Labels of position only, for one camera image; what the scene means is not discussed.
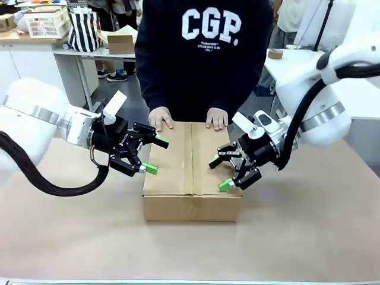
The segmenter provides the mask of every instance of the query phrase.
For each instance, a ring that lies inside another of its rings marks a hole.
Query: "storage basket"
[[[66,6],[39,6],[24,12],[24,16],[32,39],[62,39],[70,30]]]

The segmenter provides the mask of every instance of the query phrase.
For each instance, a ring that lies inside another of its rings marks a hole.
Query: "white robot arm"
[[[0,184],[20,169],[43,192],[67,197],[96,189],[106,179],[109,167],[128,176],[138,172],[156,174],[157,168],[140,161],[138,152],[144,144],[167,148],[169,143],[150,126],[134,123],[128,129],[128,122],[116,116],[125,100],[126,96],[117,92],[102,113],[93,113],[71,106],[64,92],[54,86],[31,78],[13,82],[0,102]],[[99,168],[92,183],[68,189],[43,178],[35,165],[53,137],[90,150],[90,159]],[[94,150],[109,155],[108,165],[95,161]]]
[[[258,167],[272,162],[282,170],[292,151],[301,144],[328,147],[345,137],[351,117],[331,85],[343,78],[380,75],[380,33],[372,33],[351,44],[339,46],[319,59],[297,66],[278,81],[276,91],[287,116],[279,121],[258,111],[252,119],[237,113],[233,118],[246,134],[239,144],[218,148],[213,169],[231,162],[235,176],[219,188],[246,189],[261,179]]]

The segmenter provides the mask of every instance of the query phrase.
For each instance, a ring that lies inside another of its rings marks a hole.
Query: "tape roll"
[[[268,52],[268,57],[271,59],[281,59],[283,55],[284,52],[281,49],[270,49]]]

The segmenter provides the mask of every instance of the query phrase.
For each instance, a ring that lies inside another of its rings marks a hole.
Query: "striped bag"
[[[100,32],[100,21],[97,13],[70,13],[69,16],[71,28],[68,43],[70,47],[77,52],[97,50],[100,46],[100,39],[97,35],[97,32]]]

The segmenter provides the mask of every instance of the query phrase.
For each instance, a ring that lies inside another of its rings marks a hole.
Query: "small cardboard box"
[[[14,16],[12,14],[5,14],[0,16],[0,32],[10,31],[16,24],[14,22]]]
[[[133,35],[130,33],[108,33],[108,48],[111,55],[135,53]]]
[[[147,175],[143,189],[147,221],[236,221],[243,207],[240,189],[220,192],[218,185],[234,174],[231,165],[208,166],[217,148],[229,142],[227,131],[206,129],[204,123],[177,122],[164,129],[167,150],[152,145],[149,163],[159,167]]]

